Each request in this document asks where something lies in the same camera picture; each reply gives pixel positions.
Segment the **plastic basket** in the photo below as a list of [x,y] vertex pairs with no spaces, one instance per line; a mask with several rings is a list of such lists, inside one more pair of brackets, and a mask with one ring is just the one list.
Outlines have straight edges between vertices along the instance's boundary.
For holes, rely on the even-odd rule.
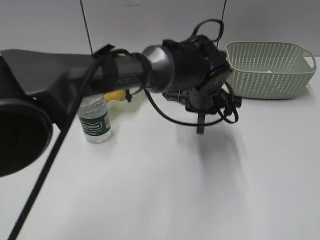
[[[315,56],[285,42],[231,42],[226,45],[232,77],[227,81],[234,93],[252,99],[295,97],[317,70]],[[311,67],[304,54],[311,56]]]

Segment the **yellow object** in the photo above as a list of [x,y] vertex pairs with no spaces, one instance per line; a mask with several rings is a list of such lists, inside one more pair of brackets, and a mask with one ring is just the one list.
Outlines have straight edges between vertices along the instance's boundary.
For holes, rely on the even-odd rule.
[[125,96],[126,91],[120,90],[106,93],[104,99],[106,102],[110,102],[111,100],[124,101],[126,99]]

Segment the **basket handle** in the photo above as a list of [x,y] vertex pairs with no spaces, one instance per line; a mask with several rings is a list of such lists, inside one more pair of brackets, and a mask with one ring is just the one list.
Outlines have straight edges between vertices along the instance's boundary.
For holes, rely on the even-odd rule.
[[313,61],[313,67],[311,68],[312,70],[316,70],[317,68],[317,62],[316,62],[316,58],[315,56],[312,54],[312,52],[310,52],[309,50],[307,49],[303,49],[303,53],[307,53],[311,58],[312,58],[312,61]]

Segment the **tabletop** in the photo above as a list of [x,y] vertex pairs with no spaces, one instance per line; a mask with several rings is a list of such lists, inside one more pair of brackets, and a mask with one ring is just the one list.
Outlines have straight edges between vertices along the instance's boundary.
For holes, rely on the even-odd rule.
[[[153,96],[169,116],[197,120]],[[300,97],[244,99],[238,113],[197,135],[141,94],[109,105],[114,136],[101,144],[76,118],[18,239],[318,240],[320,72]],[[0,179],[1,240],[49,151]]]

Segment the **plastic bottle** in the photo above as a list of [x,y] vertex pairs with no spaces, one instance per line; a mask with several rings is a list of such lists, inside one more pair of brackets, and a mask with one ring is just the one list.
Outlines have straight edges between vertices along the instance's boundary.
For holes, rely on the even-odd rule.
[[86,139],[91,143],[102,143],[112,137],[107,104],[103,94],[84,97],[78,116]]

